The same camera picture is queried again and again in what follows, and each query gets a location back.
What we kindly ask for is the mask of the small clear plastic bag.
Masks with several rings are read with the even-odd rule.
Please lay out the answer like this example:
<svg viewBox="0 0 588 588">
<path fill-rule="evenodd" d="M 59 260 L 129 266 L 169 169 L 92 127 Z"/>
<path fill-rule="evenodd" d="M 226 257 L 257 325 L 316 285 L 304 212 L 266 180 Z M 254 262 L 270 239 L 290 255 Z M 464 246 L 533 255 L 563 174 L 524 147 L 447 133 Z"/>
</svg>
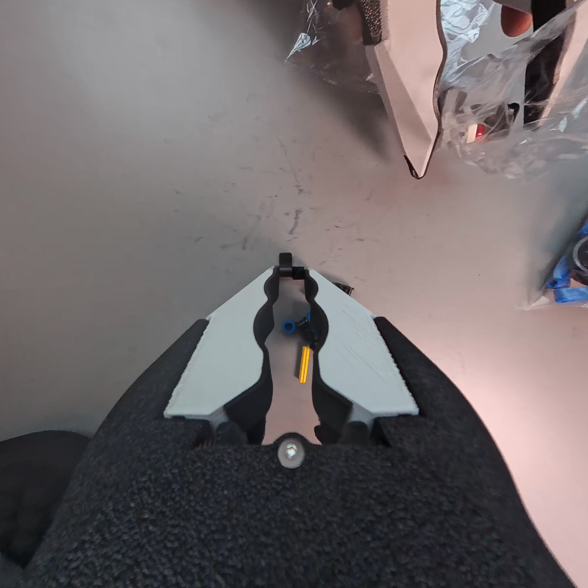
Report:
<svg viewBox="0 0 588 588">
<path fill-rule="evenodd" d="M 504 1 L 519 11 L 531 1 Z M 441 144 L 464 162 L 508 178 L 535 177 L 560 160 L 587 156 L 587 53 L 565 94 L 540 128 L 523 124 L 525 69 L 532 32 L 501 51 L 481 54 L 490 41 L 499 1 L 442 1 L 449 55 L 437 91 Z"/>
</svg>

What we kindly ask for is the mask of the grey desk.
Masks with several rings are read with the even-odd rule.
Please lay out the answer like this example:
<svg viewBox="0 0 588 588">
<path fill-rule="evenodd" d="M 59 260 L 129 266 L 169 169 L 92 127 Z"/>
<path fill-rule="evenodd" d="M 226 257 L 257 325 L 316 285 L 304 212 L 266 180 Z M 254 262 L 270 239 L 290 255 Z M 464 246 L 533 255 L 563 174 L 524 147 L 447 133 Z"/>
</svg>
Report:
<svg viewBox="0 0 588 588">
<path fill-rule="evenodd" d="M 587 309 L 524 309 L 587 158 L 410 177 L 377 96 L 285 63 L 300 4 L 1 1 L 1 439 L 92 435 L 290 251 L 460 388 L 587 587 Z"/>
</svg>

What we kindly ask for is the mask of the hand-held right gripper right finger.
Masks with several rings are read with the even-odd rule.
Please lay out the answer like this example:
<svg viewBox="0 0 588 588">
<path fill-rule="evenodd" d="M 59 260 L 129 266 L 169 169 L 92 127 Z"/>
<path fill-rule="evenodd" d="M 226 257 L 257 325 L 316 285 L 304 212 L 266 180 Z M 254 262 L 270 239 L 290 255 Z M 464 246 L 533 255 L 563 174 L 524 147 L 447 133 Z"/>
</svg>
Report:
<svg viewBox="0 0 588 588">
<path fill-rule="evenodd" d="M 376 326 L 376 315 L 317 271 L 310 269 L 318 290 L 311 317 L 326 318 L 326 338 L 315 351 L 313 374 L 350 402 L 345 418 L 417 416 L 419 408 Z"/>
</svg>

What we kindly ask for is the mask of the large clear toy brick bag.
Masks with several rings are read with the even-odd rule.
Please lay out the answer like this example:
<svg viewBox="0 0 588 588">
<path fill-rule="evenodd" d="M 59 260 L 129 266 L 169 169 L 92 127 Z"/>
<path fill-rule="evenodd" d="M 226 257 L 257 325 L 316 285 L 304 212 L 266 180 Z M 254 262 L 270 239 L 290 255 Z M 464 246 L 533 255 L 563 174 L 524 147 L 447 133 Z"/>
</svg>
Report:
<svg viewBox="0 0 588 588">
<path fill-rule="evenodd" d="M 546 261 L 529 263 L 518 307 L 587 308 L 587 217 L 577 222 Z"/>
</svg>

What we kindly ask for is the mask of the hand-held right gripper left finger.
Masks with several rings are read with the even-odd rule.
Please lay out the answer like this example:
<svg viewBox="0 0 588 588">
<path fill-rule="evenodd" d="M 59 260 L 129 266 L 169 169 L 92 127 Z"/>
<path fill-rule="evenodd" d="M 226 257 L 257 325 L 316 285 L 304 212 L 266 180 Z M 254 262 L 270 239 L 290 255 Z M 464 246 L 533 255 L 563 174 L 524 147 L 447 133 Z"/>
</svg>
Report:
<svg viewBox="0 0 588 588">
<path fill-rule="evenodd" d="M 273 266 L 206 318 L 206 326 L 176 384 L 164 417 L 196 420 L 229 418 L 236 401 L 260 384 L 268 368 L 266 347 L 279 294 Z"/>
</svg>

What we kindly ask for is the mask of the black toy connector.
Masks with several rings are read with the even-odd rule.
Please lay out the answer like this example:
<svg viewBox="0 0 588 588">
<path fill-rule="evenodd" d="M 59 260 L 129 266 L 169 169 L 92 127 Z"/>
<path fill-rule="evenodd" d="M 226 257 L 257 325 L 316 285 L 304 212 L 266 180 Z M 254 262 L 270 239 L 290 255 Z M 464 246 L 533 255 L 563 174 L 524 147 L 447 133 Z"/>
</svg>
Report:
<svg viewBox="0 0 588 588">
<path fill-rule="evenodd" d="M 305 279 L 306 269 L 304 266 L 293 264 L 293 256 L 290 252 L 281 252 L 278 259 L 278 274 L 281 279 L 302 281 Z"/>
</svg>

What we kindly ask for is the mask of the person's left hand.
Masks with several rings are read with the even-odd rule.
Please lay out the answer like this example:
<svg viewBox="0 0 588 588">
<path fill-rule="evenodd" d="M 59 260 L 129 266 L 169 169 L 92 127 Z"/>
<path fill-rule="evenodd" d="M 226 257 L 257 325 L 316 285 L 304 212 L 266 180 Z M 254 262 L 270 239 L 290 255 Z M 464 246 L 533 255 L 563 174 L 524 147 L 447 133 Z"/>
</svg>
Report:
<svg viewBox="0 0 588 588">
<path fill-rule="evenodd" d="M 502 32 L 507 37 L 516 38 L 526 33 L 533 26 L 533 16 L 529 12 L 502 5 L 500 25 Z"/>
</svg>

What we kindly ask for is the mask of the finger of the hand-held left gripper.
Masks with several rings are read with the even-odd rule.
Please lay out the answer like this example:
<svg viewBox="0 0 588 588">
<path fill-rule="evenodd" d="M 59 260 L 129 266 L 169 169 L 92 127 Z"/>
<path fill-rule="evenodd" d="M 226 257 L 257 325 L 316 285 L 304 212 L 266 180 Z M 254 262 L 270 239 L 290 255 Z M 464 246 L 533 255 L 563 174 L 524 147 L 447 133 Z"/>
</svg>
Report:
<svg viewBox="0 0 588 588">
<path fill-rule="evenodd" d="M 531 1 L 532 48 L 525 69 L 523 124 L 543 126 L 571 91 L 587 52 L 587 1 Z"/>
<path fill-rule="evenodd" d="M 375 1 L 374 13 L 367 60 L 409 171 L 422 179 L 440 136 L 437 84 L 447 56 L 440 1 Z"/>
</svg>

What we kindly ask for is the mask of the flat empty clear bag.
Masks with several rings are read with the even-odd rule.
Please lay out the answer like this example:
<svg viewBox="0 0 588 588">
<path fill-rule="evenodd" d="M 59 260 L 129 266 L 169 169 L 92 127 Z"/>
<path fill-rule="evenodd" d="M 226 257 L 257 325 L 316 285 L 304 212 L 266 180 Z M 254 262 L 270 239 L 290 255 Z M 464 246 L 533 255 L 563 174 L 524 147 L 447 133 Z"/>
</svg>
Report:
<svg viewBox="0 0 588 588">
<path fill-rule="evenodd" d="M 369 31 L 361 1 L 299 5 L 299 23 L 285 63 L 330 85 L 377 94 L 364 47 Z"/>
</svg>

